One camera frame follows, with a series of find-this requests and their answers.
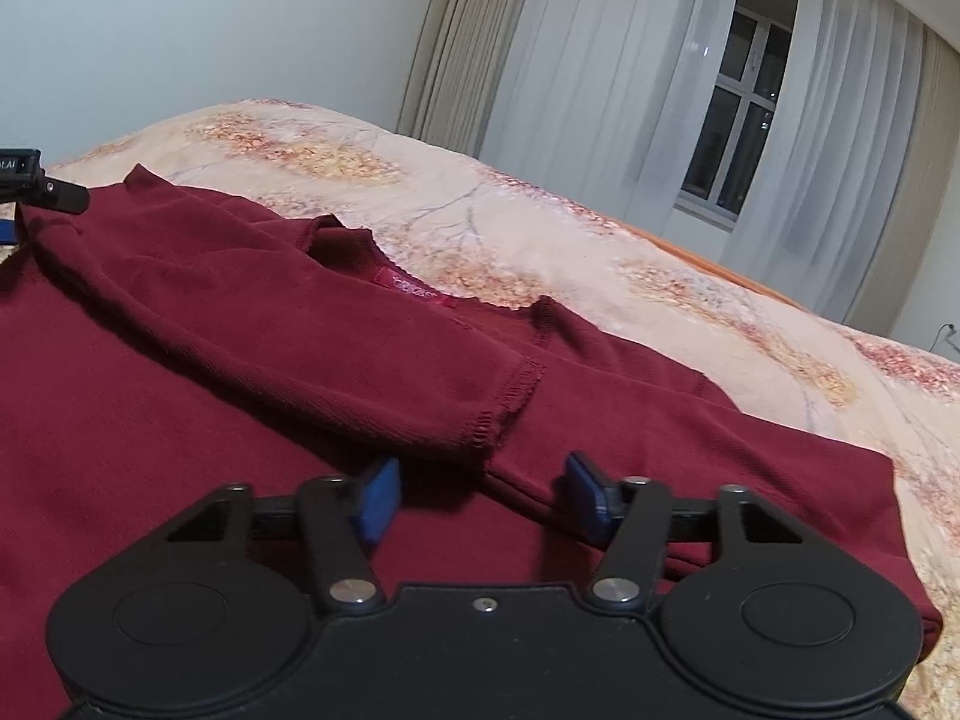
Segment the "dark red knit shirt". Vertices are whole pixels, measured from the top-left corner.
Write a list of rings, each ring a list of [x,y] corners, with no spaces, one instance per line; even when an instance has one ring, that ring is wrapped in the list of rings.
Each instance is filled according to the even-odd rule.
[[[80,216],[21,211],[2,266],[2,712],[65,705],[44,622],[70,583],[222,484],[283,494],[400,461],[382,582],[584,577],[574,450],[683,497],[752,488],[942,617],[887,457],[748,416],[553,299],[446,298],[364,229],[143,167]]]

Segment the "orange bed sheet edge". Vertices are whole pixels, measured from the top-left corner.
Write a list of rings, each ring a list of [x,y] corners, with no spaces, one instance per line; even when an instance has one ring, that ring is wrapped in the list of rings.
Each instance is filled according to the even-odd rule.
[[[625,231],[631,232],[631,234],[635,234],[635,236],[638,236],[638,238],[646,239],[647,241],[651,242],[652,245],[659,247],[659,249],[667,252],[667,254],[672,255],[672,257],[675,257],[675,259],[679,259],[682,262],[685,262],[686,265],[693,266],[693,268],[703,271],[703,273],[708,273],[708,275],[711,275],[711,277],[721,278],[721,280],[734,283],[737,286],[740,286],[740,288],[750,289],[750,291],[754,291],[754,293],[761,294],[767,298],[782,302],[782,304],[792,305],[796,309],[804,310],[804,305],[800,305],[799,302],[793,301],[791,298],[786,298],[784,294],[768,288],[768,286],[765,286],[765,284],[761,284],[758,281],[743,277],[742,275],[739,275],[739,273],[729,270],[729,268],[726,268],[726,266],[719,265],[719,263],[713,262],[712,260],[702,257],[701,255],[693,254],[692,250],[683,249],[683,247],[680,247],[680,245],[675,245],[663,238],[658,238],[658,236],[654,236],[654,234],[651,234],[651,232],[643,231],[639,227],[633,226],[633,224],[614,220],[612,216],[602,215],[602,220],[615,224],[615,226],[621,227]]]

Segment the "floral beige bedspread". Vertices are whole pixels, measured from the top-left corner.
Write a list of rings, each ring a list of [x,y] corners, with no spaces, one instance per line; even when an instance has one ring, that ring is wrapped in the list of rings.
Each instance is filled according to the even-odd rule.
[[[94,187],[133,166],[366,227],[443,293],[519,307],[551,296],[679,361],[750,415],[862,445],[895,470],[914,567],[944,618],[908,681],[919,718],[958,712],[958,367],[811,314],[649,232],[335,110],[249,99],[194,110],[53,166]]]

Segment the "white framed window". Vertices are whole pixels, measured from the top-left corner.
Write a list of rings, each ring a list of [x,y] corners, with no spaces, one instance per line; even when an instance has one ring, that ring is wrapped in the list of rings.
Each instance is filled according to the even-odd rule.
[[[736,0],[715,89],[677,205],[729,231],[770,135],[799,0]]]

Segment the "white sheer curtain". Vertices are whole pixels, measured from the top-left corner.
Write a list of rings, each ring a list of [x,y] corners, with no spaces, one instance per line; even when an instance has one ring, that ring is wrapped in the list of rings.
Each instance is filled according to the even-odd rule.
[[[662,231],[706,124],[735,6],[526,0],[483,160]],[[799,0],[726,266],[823,317],[848,315],[905,165],[923,49],[923,25],[893,0]]]

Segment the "beige drape right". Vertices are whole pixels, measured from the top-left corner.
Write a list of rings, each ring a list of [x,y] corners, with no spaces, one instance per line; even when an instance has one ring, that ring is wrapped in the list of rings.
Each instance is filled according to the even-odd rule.
[[[923,68],[907,153],[884,231],[844,323],[888,335],[918,277],[944,206],[958,146],[958,52],[924,29]]]

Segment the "beige drape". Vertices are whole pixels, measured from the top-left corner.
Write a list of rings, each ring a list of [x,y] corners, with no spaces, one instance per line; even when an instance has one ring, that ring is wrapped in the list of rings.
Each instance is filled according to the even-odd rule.
[[[430,0],[395,132],[480,153],[524,0]]]
[[[844,323],[888,335],[918,277],[944,206],[958,146],[958,52],[924,29],[923,68],[907,153],[884,231]]]

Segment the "beige drape left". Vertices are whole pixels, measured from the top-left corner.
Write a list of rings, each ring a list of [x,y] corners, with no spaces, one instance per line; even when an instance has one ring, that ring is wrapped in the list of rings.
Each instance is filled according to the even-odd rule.
[[[395,132],[480,153],[524,0],[430,0]]]

